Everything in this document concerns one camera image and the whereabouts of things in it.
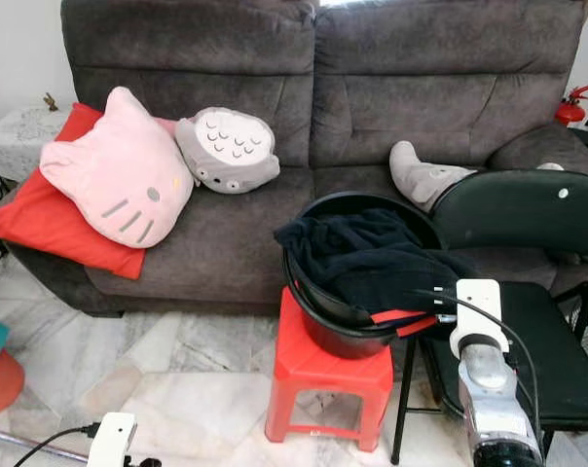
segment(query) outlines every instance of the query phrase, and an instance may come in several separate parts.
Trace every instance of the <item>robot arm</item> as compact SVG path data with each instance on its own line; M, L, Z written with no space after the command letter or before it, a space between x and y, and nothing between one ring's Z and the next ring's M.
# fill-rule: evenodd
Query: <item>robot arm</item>
M462 279L457 298L501 319L494 280ZM458 305L450 346L460 359L459 397L474 467L542 467L532 425L516 398L517 377L503 358L509 347L499 326Z

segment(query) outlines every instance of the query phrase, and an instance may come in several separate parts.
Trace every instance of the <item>red pillow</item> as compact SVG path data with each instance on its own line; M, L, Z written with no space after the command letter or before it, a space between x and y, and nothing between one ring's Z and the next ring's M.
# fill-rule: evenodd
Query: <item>red pillow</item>
M103 114L88 105L73 110L56 141L74 141L92 129ZM73 203L37 168L15 199L0 207L0 238L47 251L128 279L140 276L145 250L129 248L93 229Z

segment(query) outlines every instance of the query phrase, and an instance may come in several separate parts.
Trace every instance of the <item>whiskers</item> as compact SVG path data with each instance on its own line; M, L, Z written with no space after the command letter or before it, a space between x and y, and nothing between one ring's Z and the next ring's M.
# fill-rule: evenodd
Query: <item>whiskers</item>
M104 211L101 214L101 217L103 217L104 219L107 219L107 218L111 217L112 215L116 215L117 213L119 213L120 210L122 210L128 204L129 204L129 201L127 198L125 198L125 199L121 200L120 202L118 202L117 204L110 207L110 209ZM125 232L132 225L134 225L134 223L136 221L138 221L138 219L140 219L141 216L142 216L142 211L140 211L140 210L135 211L132 214L132 216L128 219L128 221L119 227L119 232L121 232L121 233ZM138 240L136 241L136 243L141 243L145 239L145 237L147 236L149 231L151 231L151 228L153 226L154 226L154 220L150 219L149 222L147 223L147 225L145 226L145 228L143 229L142 233L138 237Z

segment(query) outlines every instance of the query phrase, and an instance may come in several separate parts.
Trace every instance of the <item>red stool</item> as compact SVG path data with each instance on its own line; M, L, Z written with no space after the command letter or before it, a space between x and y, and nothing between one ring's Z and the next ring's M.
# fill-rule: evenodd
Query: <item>red stool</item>
M319 347L305 331L303 311L290 290L281 295L281 315L276 338L273 390L266 419L266 437L281 443L290 431L330 434L358 440L361 450L374 450L381 421L393 386L389 347L357 360L336 357ZM359 431L329 426L290 425L296 396L303 390L326 390L355 394L363 400Z

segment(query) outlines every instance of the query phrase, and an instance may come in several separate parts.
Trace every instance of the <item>sofa armrest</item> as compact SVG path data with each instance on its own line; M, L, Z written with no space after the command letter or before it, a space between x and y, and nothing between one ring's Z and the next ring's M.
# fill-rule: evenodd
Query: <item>sofa armrest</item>
M492 169L536 168L545 162L588 174L588 148L568 128L552 123L516 137L487 160Z

